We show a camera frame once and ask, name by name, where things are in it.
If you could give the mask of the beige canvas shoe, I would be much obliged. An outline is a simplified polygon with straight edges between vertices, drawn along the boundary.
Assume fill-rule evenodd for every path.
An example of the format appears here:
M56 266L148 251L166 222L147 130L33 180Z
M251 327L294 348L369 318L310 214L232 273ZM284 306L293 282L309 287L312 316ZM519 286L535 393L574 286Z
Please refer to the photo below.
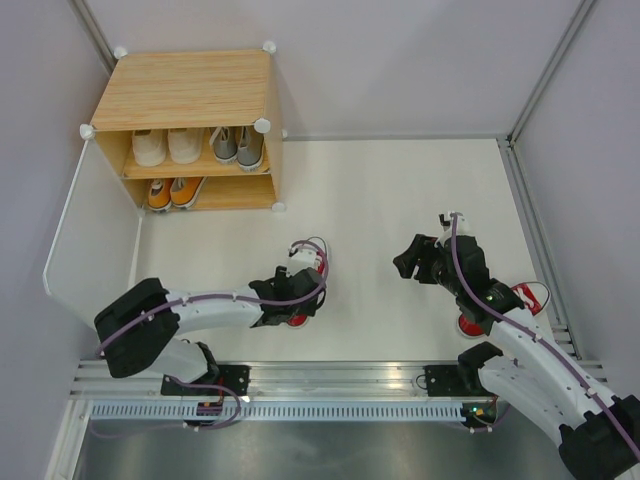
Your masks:
M155 167L166 158L166 142L162 130L135 130L132 133L135 162L142 167Z
M197 161L202 152L203 128L175 128L167 132L171 160L180 165Z

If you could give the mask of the wooden shoe cabinet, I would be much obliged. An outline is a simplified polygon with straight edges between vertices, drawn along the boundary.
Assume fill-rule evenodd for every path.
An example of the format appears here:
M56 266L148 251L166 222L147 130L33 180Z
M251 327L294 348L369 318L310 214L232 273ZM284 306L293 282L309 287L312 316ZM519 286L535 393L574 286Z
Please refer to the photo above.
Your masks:
M205 177L196 203L168 211L272 208L280 204L283 156L281 109L274 67L275 47L257 50L125 54L118 62L91 120L80 128L109 160L137 208L147 207L154 179ZM243 126L264 135L261 166L243 171L236 160L218 163L209 146L212 127ZM187 165L171 160L167 132L203 128L200 158ZM155 167L134 160L132 133L162 130L166 158Z

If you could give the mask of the orange sneaker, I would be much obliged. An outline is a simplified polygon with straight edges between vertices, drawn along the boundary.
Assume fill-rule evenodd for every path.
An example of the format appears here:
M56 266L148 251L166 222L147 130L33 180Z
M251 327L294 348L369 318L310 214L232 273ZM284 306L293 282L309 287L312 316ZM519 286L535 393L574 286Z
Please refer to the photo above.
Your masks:
M196 203L205 183L205 177L176 178L170 189L172 206L178 209L191 208Z
M172 206L171 188L174 180L171 178L154 179L149 185L147 207L153 212L166 212Z

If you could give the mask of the translucent cabinet door panel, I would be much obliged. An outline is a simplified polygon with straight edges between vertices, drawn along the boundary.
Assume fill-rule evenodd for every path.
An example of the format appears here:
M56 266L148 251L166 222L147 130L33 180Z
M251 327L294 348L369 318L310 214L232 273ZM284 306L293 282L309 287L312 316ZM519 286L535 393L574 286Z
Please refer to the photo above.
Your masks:
M83 147L45 265L53 298L91 316L128 287L140 215L98 143Z

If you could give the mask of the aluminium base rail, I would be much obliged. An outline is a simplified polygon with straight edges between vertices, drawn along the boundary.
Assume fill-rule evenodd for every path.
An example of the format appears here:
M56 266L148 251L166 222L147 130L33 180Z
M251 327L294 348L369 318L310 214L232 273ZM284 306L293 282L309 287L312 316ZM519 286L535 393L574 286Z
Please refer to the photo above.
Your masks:
M264 400L401 399L425 396L426 362L250 362L247 394ZM114 379L102 361L82 361L73 398L151 399L163 376L143 372Z

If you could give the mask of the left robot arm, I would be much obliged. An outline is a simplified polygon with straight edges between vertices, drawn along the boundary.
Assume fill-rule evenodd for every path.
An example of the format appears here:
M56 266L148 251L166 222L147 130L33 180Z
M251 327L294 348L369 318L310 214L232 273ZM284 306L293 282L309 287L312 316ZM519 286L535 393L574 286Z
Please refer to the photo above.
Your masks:
M280 266L267 280L199 294L168 290L158 278L144 279L95 317L97 354L116 379L150 370L207 395L221 376L213 353L202 342L178 337L215 328L275 327L312 317L324 302L327 270L326 261L296 272Z

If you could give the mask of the grey sneaker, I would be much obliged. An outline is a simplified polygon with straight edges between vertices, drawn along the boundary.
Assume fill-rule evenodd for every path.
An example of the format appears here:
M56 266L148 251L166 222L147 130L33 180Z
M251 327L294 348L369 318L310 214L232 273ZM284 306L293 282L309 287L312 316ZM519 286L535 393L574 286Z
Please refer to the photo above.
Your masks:
M257 170L263 159L264 135L253 126L243 126L237 150L237 163L245 172Z
M223 165L233 163L237 158L238 146L234 127L212 127L209 146L215 160Z

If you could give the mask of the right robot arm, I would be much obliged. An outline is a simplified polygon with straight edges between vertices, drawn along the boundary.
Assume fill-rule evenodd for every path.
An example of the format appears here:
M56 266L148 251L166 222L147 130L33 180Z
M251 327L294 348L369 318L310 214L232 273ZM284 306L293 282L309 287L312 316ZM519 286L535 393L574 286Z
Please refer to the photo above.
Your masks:
M616 395L559 347L513 289L491 277L474 237L418 234L393 264L404 279L445 288L485 335L458 357L463 392L486 391L518 410L576 479L616 479L638 466L638 398Z

